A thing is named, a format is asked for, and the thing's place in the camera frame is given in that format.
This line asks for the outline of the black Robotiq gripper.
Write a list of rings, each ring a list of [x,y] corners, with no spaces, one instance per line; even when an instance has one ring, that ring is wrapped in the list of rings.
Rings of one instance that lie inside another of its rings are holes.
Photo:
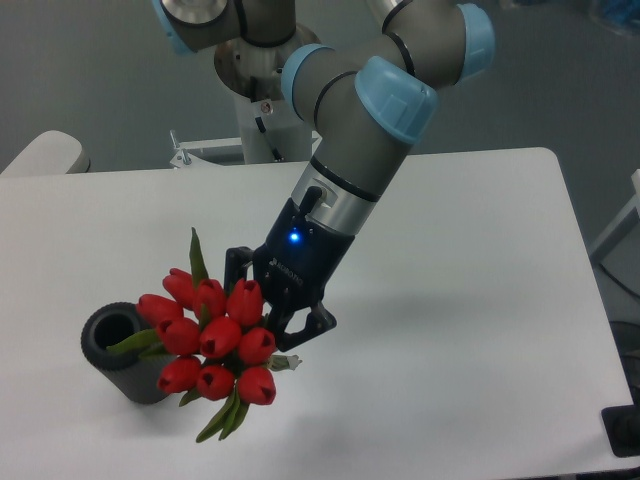
[[[283,206],[263,245],[226,250],[223,287],[231,293],[240,279],[253,276],[272,307],[267,329],[279,351],[290,351],[337,326],[336,317],[321,301],[325,286],[355,240],[302,218],[293,200]],[[310,308],[304,326],[287,328],[294,313]]]

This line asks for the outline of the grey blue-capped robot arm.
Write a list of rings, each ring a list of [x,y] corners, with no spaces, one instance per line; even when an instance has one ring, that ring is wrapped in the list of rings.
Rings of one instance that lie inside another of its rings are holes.
[[[288,351],[336,325],[325,286],[438,105],[440,88],[487,69],[495,34],[479,6],[373,1],[381,33],[338,51],[302,41],[292,1],[157,1],[174,49],[209,47],[255,101],[283,100],[320,135],[265,242],[226,254],[226,286],[252,276]]]

